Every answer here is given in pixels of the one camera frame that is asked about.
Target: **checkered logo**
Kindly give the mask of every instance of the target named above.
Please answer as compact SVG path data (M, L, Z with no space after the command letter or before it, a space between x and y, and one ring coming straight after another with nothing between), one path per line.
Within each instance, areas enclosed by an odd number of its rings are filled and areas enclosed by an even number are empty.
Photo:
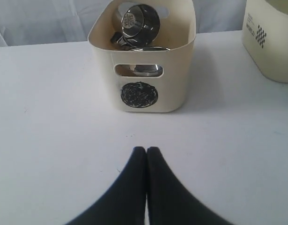
M262 48L264 48L264 44L265 44L265 42L266 42L266 33L265 33L265 31L262 29L262 27L259 26L259 25L258 25L258 31L257 31L257 33L256 33L256 37L255 37L255 38L256 38L258 44L259 44Z

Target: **white fabric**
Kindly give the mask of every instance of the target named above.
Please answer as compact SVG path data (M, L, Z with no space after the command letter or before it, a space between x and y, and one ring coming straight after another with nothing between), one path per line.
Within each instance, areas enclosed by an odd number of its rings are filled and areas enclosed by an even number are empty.
M246 0L193 0L197 31L240 30ZM0 0L0 46L86 40L110 0Z

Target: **black circular label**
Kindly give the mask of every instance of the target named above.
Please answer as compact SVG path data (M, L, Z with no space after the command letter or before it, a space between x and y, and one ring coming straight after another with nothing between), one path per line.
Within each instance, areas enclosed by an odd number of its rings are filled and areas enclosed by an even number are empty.
M121 99L132 108L147 108L157 102L158 93L155 87L147 83L128 83L121 89Z

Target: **white curtain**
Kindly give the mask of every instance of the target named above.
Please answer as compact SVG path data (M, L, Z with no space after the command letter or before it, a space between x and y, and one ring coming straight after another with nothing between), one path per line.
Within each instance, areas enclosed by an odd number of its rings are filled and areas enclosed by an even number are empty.
M110 0L0 0L0 46L85 41ZM246 0L193 0L198 32L240 30Z

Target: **cup logo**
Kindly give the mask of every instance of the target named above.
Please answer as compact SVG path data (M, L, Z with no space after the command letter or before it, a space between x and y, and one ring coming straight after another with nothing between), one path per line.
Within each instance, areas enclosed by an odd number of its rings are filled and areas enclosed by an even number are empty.
M135 16L132 13L126 13L122 25L126 29L132 28L135 25Z

